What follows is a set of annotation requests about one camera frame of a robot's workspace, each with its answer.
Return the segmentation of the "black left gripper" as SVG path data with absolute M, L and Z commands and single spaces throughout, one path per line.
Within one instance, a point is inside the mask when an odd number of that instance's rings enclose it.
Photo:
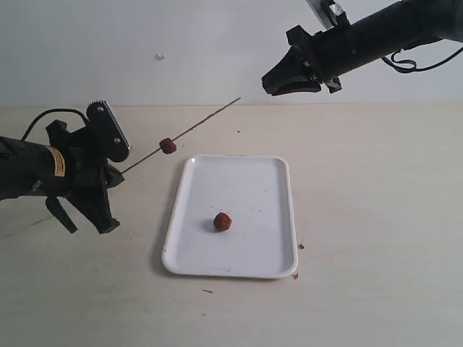
M 95 135 L 86 126 L 67 130 L 63 121 L 46 127 L 49 144 L 41 148 L 34 193 L 46 198 L 48 211 L 71 234 L 77 231 L 59 202 L 64 198 L 86 217 L 100 234 L 120 225 L 111 214 L 108 190 L 124 181 L 103 156 Z

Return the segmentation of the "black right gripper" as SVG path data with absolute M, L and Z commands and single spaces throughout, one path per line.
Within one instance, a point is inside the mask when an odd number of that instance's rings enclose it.
M 322 84 L 330 94 L 341 90 L 339 77 L 329 77 L 326 68 L 322 67 L 320 47 L 314 35 L 298 25 L 286 32 L 286 38 L 291 48 L 261 79 L 267 94 L 319 93 Z

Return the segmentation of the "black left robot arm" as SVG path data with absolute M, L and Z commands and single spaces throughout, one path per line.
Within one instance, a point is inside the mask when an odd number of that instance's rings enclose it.
M 108 190 L 121 184 L 122 173 L 89 126 L 69 132 L 63 121 L 46 128 L 49 144 L 1 138 L 1 199 L 44 197 L 48 211 L 70 233 L 77 227 L 60 203 L 64 198 L 84 215 L 100 234 L 117 228 Z

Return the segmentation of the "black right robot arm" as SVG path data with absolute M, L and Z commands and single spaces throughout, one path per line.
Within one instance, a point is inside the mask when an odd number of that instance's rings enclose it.
M 461 1 L 398 1 L 351 23 L 336 1 L 309 1 L 325 31 L 301 26 L 286 33 L 290 49 L 262 78 L 272 96 L 341 90 L 340 76 L 376 60 L 398 73 L 420 72 L 415 61 L 397 61 L 400 51 L 440 40 L 462 41 Z

